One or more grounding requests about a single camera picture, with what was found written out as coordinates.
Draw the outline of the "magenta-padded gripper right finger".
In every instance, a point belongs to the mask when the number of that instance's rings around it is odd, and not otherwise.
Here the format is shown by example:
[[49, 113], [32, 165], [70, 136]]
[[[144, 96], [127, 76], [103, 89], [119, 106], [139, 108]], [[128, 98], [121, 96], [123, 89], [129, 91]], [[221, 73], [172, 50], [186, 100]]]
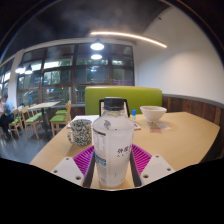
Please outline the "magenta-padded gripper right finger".
[[135, 187], [148, 185], [175, 172], [161, 155], [151, 155], [137, 145], [132, 145], [130, 165]]

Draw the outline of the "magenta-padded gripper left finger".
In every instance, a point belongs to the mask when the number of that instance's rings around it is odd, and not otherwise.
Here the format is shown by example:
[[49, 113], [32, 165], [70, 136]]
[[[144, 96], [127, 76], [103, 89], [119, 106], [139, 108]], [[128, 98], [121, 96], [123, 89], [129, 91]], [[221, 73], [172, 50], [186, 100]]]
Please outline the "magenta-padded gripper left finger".
[[88, 147], [74, 157], [63, 158], [51, 171], [76, 185], [89, 188], [95, 167], [94, 147]]

